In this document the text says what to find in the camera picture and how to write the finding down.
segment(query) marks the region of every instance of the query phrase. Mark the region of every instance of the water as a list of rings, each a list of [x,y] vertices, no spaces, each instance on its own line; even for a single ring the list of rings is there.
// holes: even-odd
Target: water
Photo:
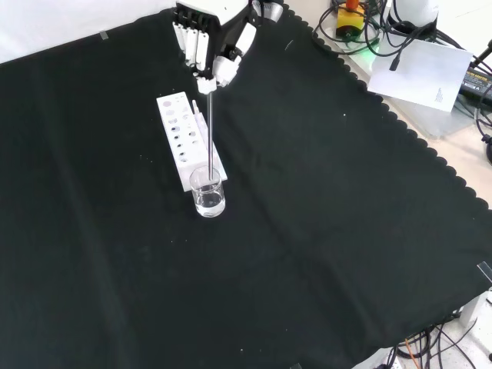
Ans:
[[[223,192],[211,192],[209,194],[198,194],[195,200],[195,206],[198,213],[202,217],[213,218],[218,216],[225,209],[225,198]]]

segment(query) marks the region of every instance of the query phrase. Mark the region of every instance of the cable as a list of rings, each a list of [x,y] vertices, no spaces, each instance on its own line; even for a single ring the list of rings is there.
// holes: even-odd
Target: cable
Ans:
[[[487,94],[491,89],[492,89],[492,85],[490,85],[487,88],[487,90],[485,90],[485,92],[482,94],[482,96],[480,97],[480,102],[478,103],[478,106],[475,108],[475,114],[474,114],[474,119],[475,122],[477,123],[478,131],[482,134],[482,141],[489,145],[492,143],[492,138],[490,138],[489,135],[486,135],[482,130],[482,127],[480,126],[480,119],[478,118],[478,116],[479,113],[482,114],[485,117],[485,119],[487,119],[487,121],[492,124],[492,121],[484,114],[483,111],[485,96],[487,96]]]
[[[421,368],[424,367],[424,360],[423,360],[423,355],[422,355],[422,332],[418,335],[419,337],[419,340],[418,340],[418,349],[419,349],[419,352],[421,353],[421,357],[420,357],[420,361],[421,361]]]
[[[459,97],[456,99],[456,102],[458,102],[469,114],[470,118],[475,118],[475,114],[459,99]],[[487,127],[492,127],[492,124],[490,124],[488,121],[485,121],[483,119],[479,119],[479,122],[482,125],[486,125]]]
[[[417,369],[421,369],[421,367],[418,366],[418,363],[415,360],[414,354],[412,354],[412,350],[410,348],[410,345],[408,344],[408,339],[407,338],[405,338],[405,344],[407,345],[408,352],[410,353],[410,356],[411,356],[412,361],[414,362],[415,366],[417,367]]]
[[[444,333],[443,328],[444,328],[444,324],[442,325],[441,328],[438,328],[440,333]],[[443,358],[442,358],[442,355],[441,355],[442,354],[442,351],[440,350],[440,337],[441,337],[441,335],[439,334],[439,341],[437,341],[437,359],[439,359],[439,368],[440,369],[444,369],[444,367],[443,367]]]
[[[357,10],[352,10],[349,8],[346,8],[342,6],[343,4],[346,4],[346,1],[341,1],[341,0],[331,0],[331,6],[321,15],[320,20],[316,26],[316,28],[313,30],[313,39],[315,39],[315,35],[317,34],[318,31],[320,31],[324,37],[328,38],[329,40],[332,40],[333,42],[355,42],[358,44],[365,44],[364,47],[358,48],[355,50],[350,50],[346,52],[333,52],[336,55],[353,55],[357,54],[358,52],[365,51],[369,49],[373,54],[376,56],[380,57],[391,57],[395,56],[395,59],[393,60],[393,63],[391,64],[391,70],[396,70],[398,67],[398,64],[400,62],[401,54],[403,50],[411,44],[415,39],[419,38],[422,36],[422,34],[425,31],[428,31],[431,29],[431,27],[434,27],[434,22],[431,22],[427,25],[424,25],[423,27],[415,27],[408,21],[401,21],[400,16],[397,15],[397,20],[398,22],[390,25],[387,20],[384,20],[384,9],[386,8],[388,0],[367,0],[366,2],[360,3],[361,7],[364,9],[364,13],[358,12]],[[364,19],[364,26],[362,29],[362,34],[364,35],[364,39],[360,40],[357,37],[353,38],[346,38],[346,39],[339,39],[339,38],[333,38],[330,35],[327,34],[327,32],[322,28],[322,23],[323,21],[332,13],[332,12],[338,12],[338,10],[343,9],[346,10],[347,12],[352,12],[355,14],[360,15]],[[372,16],[375,16],[377,13],[380,14],[380,22],[379,24],[376,23],[375,20],[372,19]],[[399,32],[396,30],[396,27],[398,26],[405,26],[408,28],[413,28],[414,30],[409,34],[404,34],[402,32]],[[375,32],[375,36],[373,38],[369,37],[369,28],[372,28],[373,31]],[[379,36],[383,32],[383,37],[386,36],[388,39],[388,42],[390,45],[393,47],[397,48],[397,50],[393,52],[389,52],[387,54],[382,54],[379,52],[376,52],[374,50],[374,46],[379,43],[380,39]],[[392,35],[399,35],[405,37],[404,41],[402,41],[399,45],[393,45],[389,38],[389,34]]]
[[[454,342],[454,341],[453,341],[453,340],[452,340],[452,339],[451,339],[451,338],[450,338],[450,337],[446,334],[446,332],[444,332],[444,331],[442,330],[442,328],[437,327],[437,329],[439,329],[439,332],[440,332],[440,333],[442,333],[442,334],[444,334],[444,336],[446,336],[446,338],[449,340],[449,342],[451,342],[451,343],[452,343],[452,345],[451,345],[451,346],[446,347],[446,348],[445,348],[444,350],[442,350],[442,351],[440,350],[440,342],[439,342],[439,344],[438,344],[438,350],[439,350],[439,351],[437,352],[437,355],[439,356],[439,361],[440,361],[441,367],[442,367],[442,362],[441,362],[441,359],[440,359],[440,355],[441,355],[443,352],[445,352],[446,350],[448,350],[448,349],[450,349],[450,348],[452,348],[452,347],[456,347],[456,348],[457,348],[457,349],[458,349],[458,350],[462,353],[462,355],[464,356],[464,358],[468,360],[468,362],[470,363],[471,367],[472,367],[473,369],[477,369],[477,368],[475,367],[475,365],[474,365],[473,361],[472,361],[472,360],[471,360],[471,359],[470,359],[470,358],[469,358],[469,357],[468,357],[468,356],[464,353],[464,351],[463,351],[463,350],[461,350],[461,348],[458,346],[458,344],[461,342],[461,340],[463,340],[463,339],[465,338],[465,336],[466,336],[466,335],[467,335],[467,334],[468,334],[468,333],[469,333],[469,332],[470,332],[470,331],[474,328],[474,326],[475,326],[475,324],[477,323],[477,321],[478,321],[478,318],[477,318],[477,319],[475,319],[475,322],[474,322],[474,323],[473,323],[473,325],[470,327],[470,329],[468,329],[468,331],[466,331],[466,332],[465,332],[465,334],[464,334],[464,335],[463,335],[463,336],[462,336],[462,337],[461,337],[461,338],[460,338],[457,342]]]
[[[396,360],[397,360],[397,347],[395,346],[391,349],[390,354],[387,357],[386,368],[391,369]]]
[[[366,14],[364,13],[361,13],[361,12],[358,12],[356,10],[352,10],[352,9],[349,9],[349,8],[346,8],[344,6],[342,6],[343,4],[345,4],[346,2],[343,1],[343,2],[337,2],[336,4],[334,4],[334,1],[332,0],[331,1],[331,6],[330,8],[328,8],[320,17],[320,20],[316,26],[316,28],[313,30],[313,38],[314,38],[314,35],[317,34],[317,31],[321,31],[321,33],[323,34],[324,37],[328,38],[329,40],[332,40],[333,42],[355,42],[355,43],[358,43],[358,44],[364,44],[366,43],[366,41],[361,41],[361,40],[358,40],[357,37],[351,37],[351,38],[345,38],[345,39],[340,39],[340,38],[333,38],[331,37],[330,35],[328,35],[326,33],[326,31],[323,29],[322,27],[322,23],[324,22],[324,20],[334,11],[338,11],[338,9],[343,9],[343,10],[346,10],[348,12],[352,12],[352,13],[355,13],[355,14],[359,14],[360,16],[364,17],[364,20],[366,21],[365,24],[370,24],[371,27],[373,28],[374,32],[375,32],[375,36],[369,40],[369,44],[371,44],[371,46],[375,46],[377,43],[379,43],[379,35],[381,33],[381,28],[379,27],[379,25],[374,21],[372,20],[371,18],[368,18]],[[362,48],[358,48],[356,50],[350,50],[348,52],[334,52],[332,51],[334,54],[336,55],[354,55],[354,54],[357,54],[358,52],[362,52],[364,50],[367,50],[368,47],[367,46],[364,46]]]

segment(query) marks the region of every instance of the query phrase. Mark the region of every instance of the paper sheet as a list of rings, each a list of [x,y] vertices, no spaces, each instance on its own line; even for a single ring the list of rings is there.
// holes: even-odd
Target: paper sheet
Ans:
[[[390,37],[394,45],[404,41],[400,36]],[[386,38],[381,42],[381,54],[395,50]],[[403,50],[396,71],[390,71],[394,56],[374,60],[368,90],[451,111],[471,58],[472,53],[465,50],[415,40]]]

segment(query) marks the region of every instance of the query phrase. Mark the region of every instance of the yellow device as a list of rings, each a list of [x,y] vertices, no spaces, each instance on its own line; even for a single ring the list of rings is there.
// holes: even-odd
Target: yellow device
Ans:
[[[347,0],[345,8],[348,10],[338,9],[336,35],[342,39],[356,38],[364,29],[364,8],[359,5],[359,0]]]

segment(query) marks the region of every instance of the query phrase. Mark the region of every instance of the robotic hand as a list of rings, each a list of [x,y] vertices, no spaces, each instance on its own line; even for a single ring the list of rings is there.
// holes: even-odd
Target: robotic hand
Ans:
[[[178,0],[173,27],[200,93],[227,86],[238,72],[264,17],[275,22],[283,7],[263,0]]]

